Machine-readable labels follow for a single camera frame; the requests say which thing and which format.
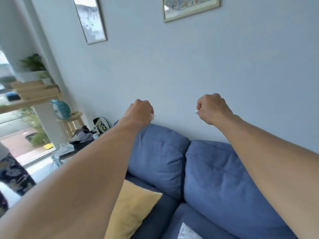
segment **forearm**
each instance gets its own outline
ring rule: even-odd
[[[300,239],[319,237],[319,155],[232,116],[218,128]]]
[[[0,238],[103,238],[138,130],[124,118],[76,154],[9,210]]]

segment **painting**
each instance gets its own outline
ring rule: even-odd
[[[220,6],[220,0],[162,0],[163,21],[207,11]]]
[[[97,0],[74,0],[84,36],[88,44],[107,40]]]

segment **back cushion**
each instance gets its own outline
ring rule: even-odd
[[[296,239],[230,144],[192,141],[185,171],[186,202],[228,232],[241,239]]]
[[[128,172],[180,200],[185,173],[185,153],[190,141],[181,134],[150,124],[136,137]]]

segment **white cloth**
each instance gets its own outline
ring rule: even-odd
[[[5,158],[9,153],[9,150],[0,143],[0,160]]]

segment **wooden stool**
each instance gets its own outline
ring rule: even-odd
[[[64,125],[66,129],[66,133],[69,136],[69,139],[72,138],[75,131],[77,131],[78,129],[84,126],[84,123],[81,119],[82,115],[83,115],[83,112],[74,112],[74,113],[71,113],[69,120],[62,120],[62,119],[58,120]],[[75,121],[78,121],[80,125],[79,128],[77,128],[78,126],[76,125]]]

